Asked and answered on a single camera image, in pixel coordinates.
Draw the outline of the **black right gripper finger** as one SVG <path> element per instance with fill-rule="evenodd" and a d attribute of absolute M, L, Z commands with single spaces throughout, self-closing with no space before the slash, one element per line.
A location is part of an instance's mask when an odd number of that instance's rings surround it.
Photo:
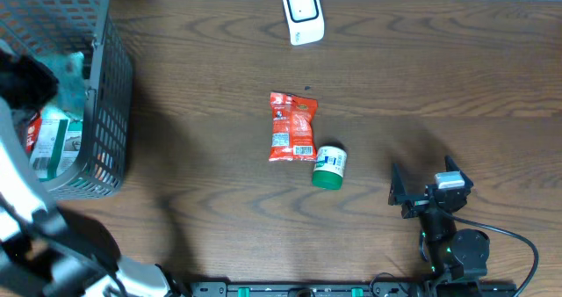
<path fill-rule="evenodd" d="M 400 175 L 400 169 L 397 163 L 392 165 L 391 185 L 388 197 L 390 206 L 402 205 L 407 199 L 406 188 Z"/>
<path fill-rule="evenodd" d="M 445 169 L 448 172 L 458 171 L 462 179 L 465 181 L 465 188 L 473 188 L 473 182 L 465 173 L 457 166 L 453 158 L 449 155 L 444 157 Z"/>

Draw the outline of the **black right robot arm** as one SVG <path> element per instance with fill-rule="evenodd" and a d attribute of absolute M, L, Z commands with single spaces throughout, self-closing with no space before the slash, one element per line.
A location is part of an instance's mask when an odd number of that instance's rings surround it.
<path fill-rule="evenodd" d="M 489 237 L 477 229 L 457 229 L 453 215 L 467 204 L 473 182 L 450 156 L 444 162 L 445 171 L 419 194 L 407 191 L 399 166 L 392 166 L 388 204 L 400 206 L 404 219 L 420 221 L 421 248 L 432 267 L 431 277 L 408 285 L 409 296 L 468 296 L 479 291 L 478 279 L 487 275 Z"/>

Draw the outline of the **light blue tissue pack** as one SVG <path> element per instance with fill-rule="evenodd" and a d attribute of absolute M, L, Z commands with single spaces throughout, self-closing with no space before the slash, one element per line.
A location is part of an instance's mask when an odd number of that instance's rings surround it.
<path fill-rule="evenodd" d="M 58 80 L 57 94 L 44 106 L 41 118 L 82 121 L 87 90 L 83 78 L 83 53 L 50 54 L 39 60 Z"/>

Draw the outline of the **green capped white jar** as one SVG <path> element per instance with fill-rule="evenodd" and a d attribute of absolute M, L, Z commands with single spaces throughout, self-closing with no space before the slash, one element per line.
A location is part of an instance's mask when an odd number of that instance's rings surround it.
<path fill-rule="evenodd" d="M 312 184 L 328 190 L 340 190 L 344 179 L 347 153 L 335 146 L 319 148 L 313 167 Z"/>

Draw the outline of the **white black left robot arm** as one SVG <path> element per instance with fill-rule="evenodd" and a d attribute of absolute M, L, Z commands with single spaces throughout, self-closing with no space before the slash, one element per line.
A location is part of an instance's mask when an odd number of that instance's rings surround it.
<path fill-rule="evenodd" d="M 32 118 L 58 81 L 1 44 L 1 285 L 23 296 L 189 296 L 158 264 L 123 257 L 98 221 L 60 209 L 29 164 Z"/>

